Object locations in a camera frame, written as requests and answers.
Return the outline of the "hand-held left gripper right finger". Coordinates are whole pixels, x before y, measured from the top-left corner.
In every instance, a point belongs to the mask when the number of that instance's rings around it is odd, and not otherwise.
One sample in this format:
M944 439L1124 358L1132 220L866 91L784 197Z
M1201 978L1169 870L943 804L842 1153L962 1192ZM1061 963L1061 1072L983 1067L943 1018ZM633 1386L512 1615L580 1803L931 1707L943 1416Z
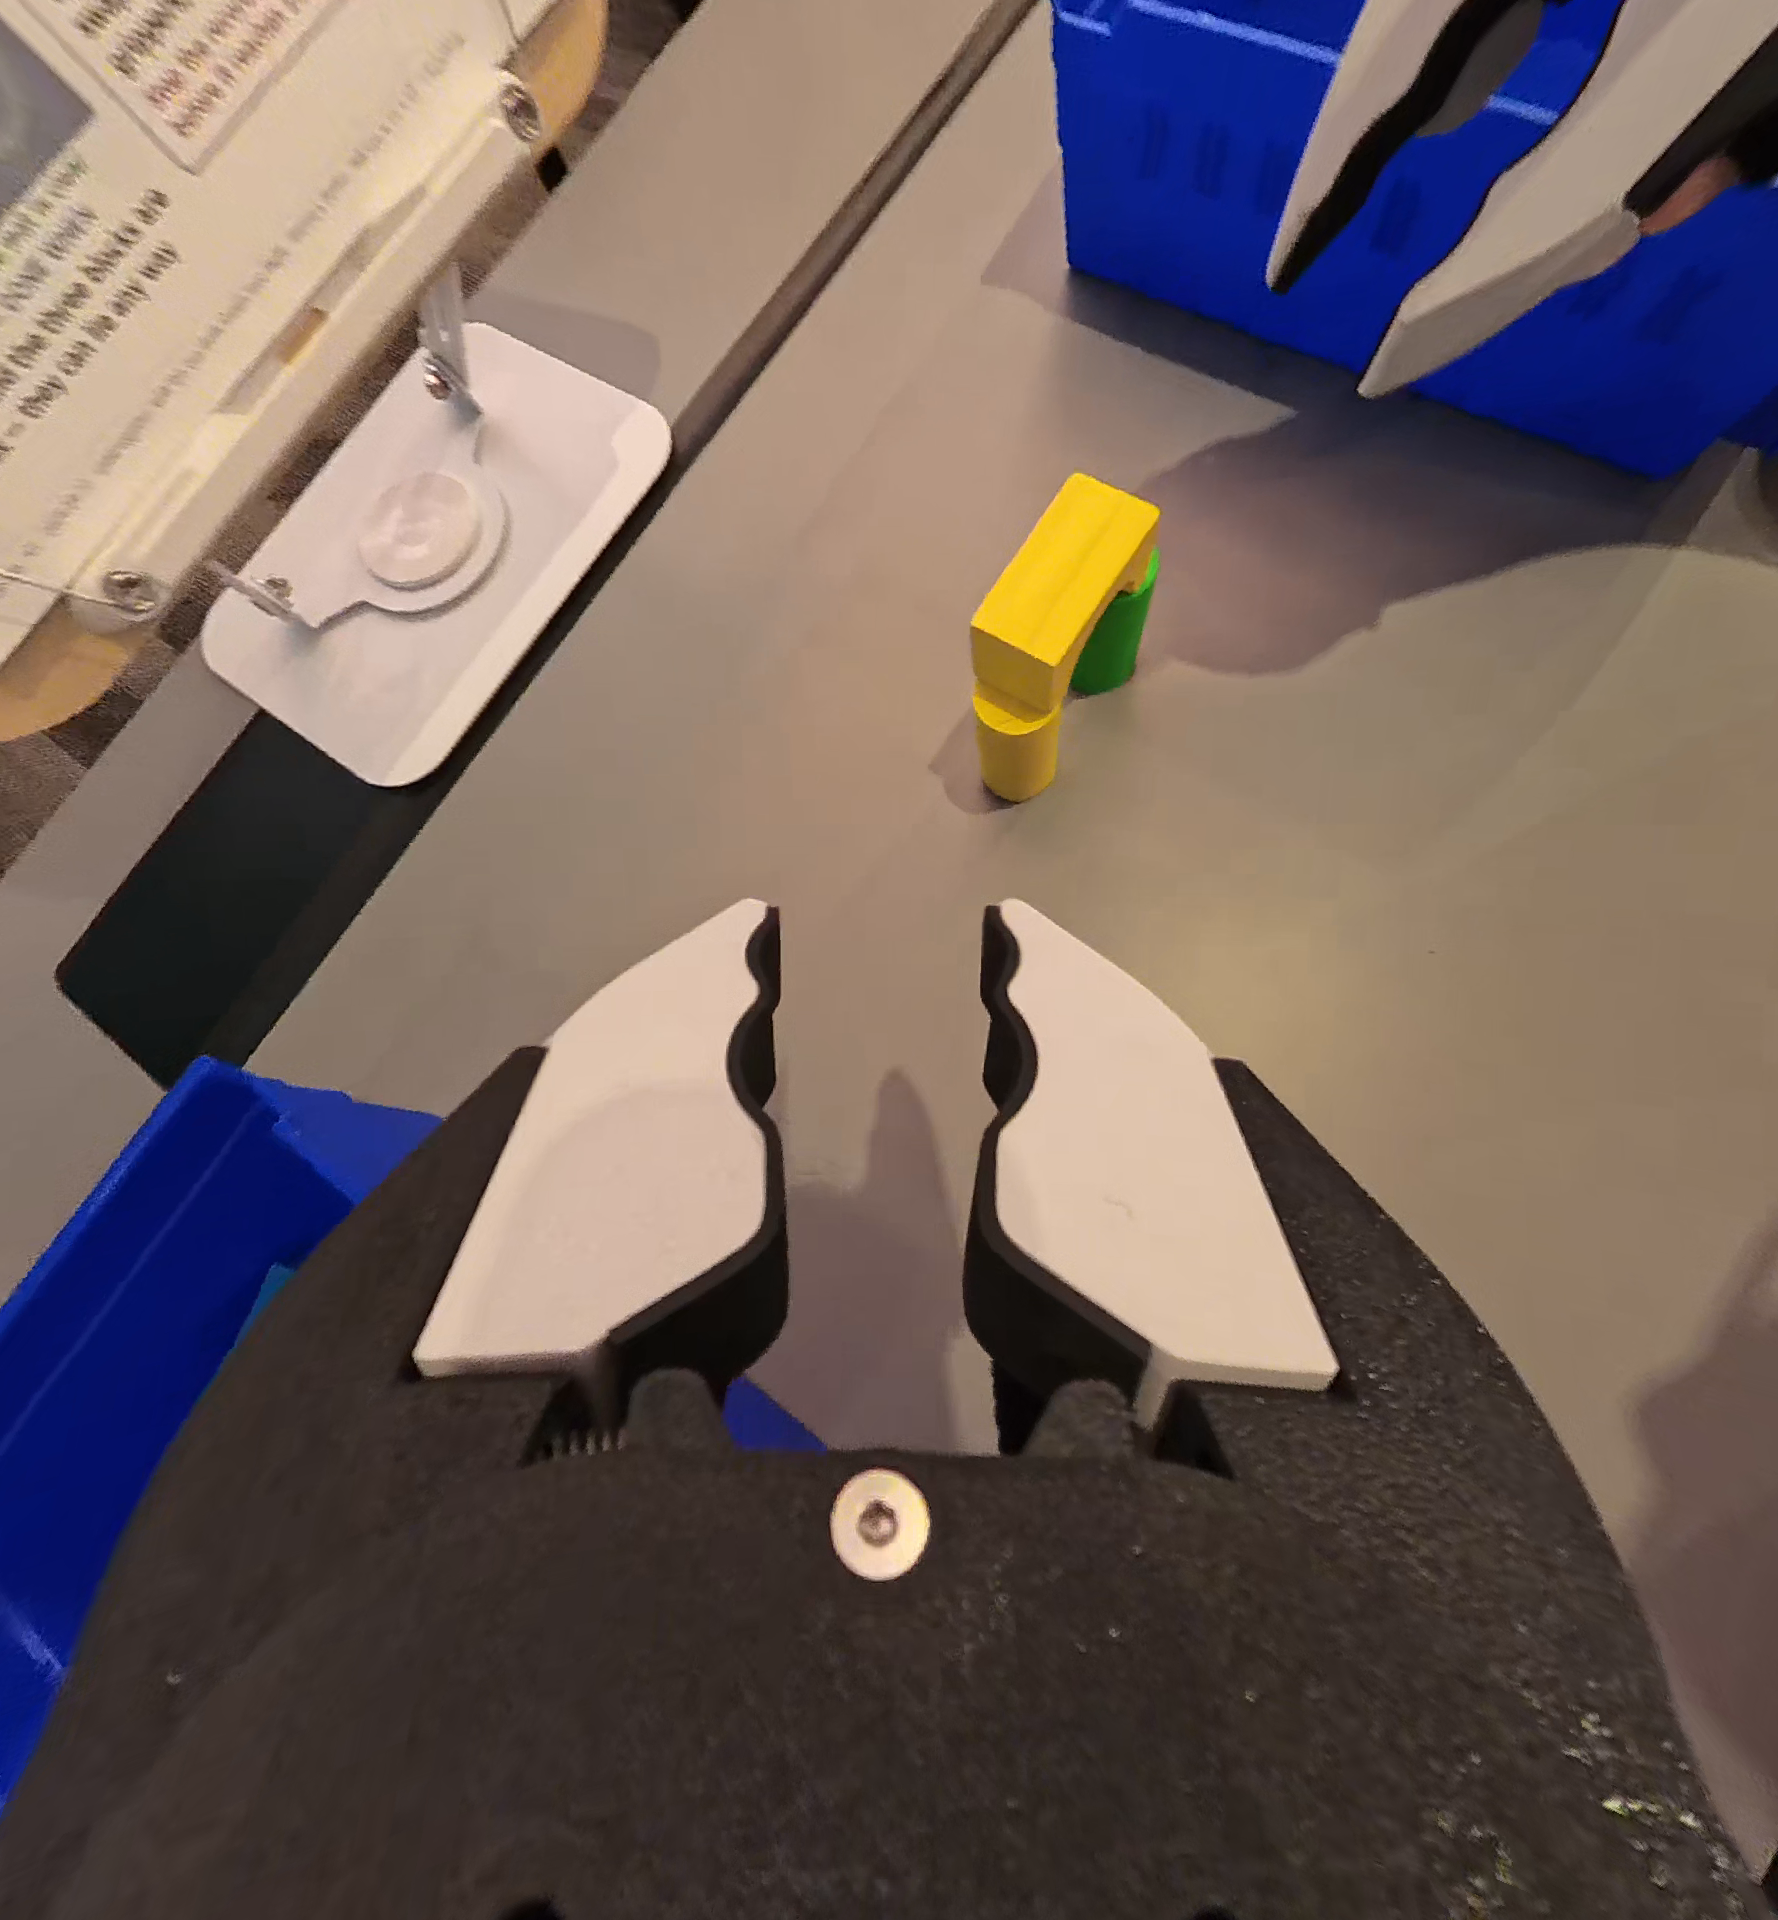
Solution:
M1179 1386L1325 1393L1340 1360L1219 1062L1153 989L1023 899L983 912L989 1021L965 1313L995 1420L1084 1379L1137 1425Z

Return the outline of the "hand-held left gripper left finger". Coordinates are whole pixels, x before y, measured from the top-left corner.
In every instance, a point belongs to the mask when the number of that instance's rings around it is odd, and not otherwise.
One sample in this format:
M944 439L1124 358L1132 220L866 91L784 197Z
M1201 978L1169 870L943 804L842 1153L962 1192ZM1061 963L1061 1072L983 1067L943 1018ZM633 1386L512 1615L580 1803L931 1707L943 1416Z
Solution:
M546 1039L414 1346L421 1379L571 1379L593 1420L639 1379L725 1398L780 1336L780 912L738 899Z

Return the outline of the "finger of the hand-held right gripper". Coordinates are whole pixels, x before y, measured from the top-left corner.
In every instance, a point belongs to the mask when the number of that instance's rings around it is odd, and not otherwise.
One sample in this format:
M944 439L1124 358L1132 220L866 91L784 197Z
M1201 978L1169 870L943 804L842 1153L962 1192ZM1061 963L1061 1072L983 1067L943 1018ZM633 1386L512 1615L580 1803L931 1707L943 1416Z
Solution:
M1287 292L1408 142L1454 131L1524 61L1543 1L1366 1L1283 209L1265 282Z
M1732 134L1706 116L1766 48L1732 110L1778 93L1778 1L1625 4L1602 58L1547 134L1486 192L1467 231L1405 295L1359 376L1381 397L1479 349L1553 292L1623 259L1641 192Z

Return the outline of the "blue plastic bin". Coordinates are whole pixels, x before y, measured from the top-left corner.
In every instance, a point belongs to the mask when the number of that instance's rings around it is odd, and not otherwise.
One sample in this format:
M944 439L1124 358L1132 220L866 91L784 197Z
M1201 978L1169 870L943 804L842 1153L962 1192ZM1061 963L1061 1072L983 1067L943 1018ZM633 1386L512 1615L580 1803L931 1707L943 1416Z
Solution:
M1571 109L1625 11L1553 4L1460 128L1397 155L1287 292L1265 264L1359 4L1055 4L1070 264L1360 375L1482 192ZM1418 389L1614 467L1778 450L1778 176L1553 292Z
M601 1457L414 1379L539 1063L443 1123L202 1067L3 1309L0 1916L649 1911L814 1822L830 1474L688 1370Z

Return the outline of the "yellow cylinder block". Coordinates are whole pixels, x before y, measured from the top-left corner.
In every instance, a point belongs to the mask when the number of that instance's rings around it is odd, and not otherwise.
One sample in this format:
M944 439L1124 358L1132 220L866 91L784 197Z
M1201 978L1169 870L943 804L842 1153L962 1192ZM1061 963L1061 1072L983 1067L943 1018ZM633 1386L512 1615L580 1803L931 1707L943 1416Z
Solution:
M1063 704L1035 707L998 685L973 685L973 733L983 786L1003 803L1040 795L1059 770Z

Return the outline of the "green cylinder block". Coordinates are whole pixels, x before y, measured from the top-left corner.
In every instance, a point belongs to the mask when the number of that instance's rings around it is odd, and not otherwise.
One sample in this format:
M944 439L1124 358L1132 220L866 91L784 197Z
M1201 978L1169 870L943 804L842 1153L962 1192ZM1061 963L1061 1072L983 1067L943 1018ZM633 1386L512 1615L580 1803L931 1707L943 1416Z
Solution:
M1126 685L1139 664L1141 642L1153 589L1160 577L1162 552L1147 552L1141 577L1132 588L1118 589L1101 611L1085 648L1072 672L1070 690L1095 697Z

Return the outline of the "yellow arch block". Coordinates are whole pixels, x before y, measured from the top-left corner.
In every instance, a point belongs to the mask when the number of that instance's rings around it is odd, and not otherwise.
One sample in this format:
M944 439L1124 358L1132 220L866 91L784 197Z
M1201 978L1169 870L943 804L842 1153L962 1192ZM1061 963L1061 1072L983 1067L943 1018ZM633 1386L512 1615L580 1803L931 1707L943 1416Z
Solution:
M1110 603L1141 586L1160 520L1155 502L1072 474L973 612L975 682L1024 711L1059 707Z

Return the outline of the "person's right hand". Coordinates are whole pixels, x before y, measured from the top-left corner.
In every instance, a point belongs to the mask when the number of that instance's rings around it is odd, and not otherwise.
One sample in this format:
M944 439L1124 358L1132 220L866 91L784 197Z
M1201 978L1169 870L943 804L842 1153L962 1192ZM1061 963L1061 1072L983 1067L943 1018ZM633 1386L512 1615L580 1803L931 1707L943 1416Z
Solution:
M1696 213L1715 205L1721 194L1740 182L1740 167L1727 154L1712 155L1691 169L1651 213L1641 218L1641 233L1655 235L1679 227Z

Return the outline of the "printed instruction board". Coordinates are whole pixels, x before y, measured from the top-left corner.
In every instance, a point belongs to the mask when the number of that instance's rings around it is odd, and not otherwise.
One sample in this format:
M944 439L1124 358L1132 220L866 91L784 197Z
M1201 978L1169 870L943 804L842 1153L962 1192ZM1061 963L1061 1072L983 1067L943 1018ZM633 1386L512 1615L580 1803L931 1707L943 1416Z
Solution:
M0 669L149 612L291 317L445 163L509 166L540 1L0 4Z

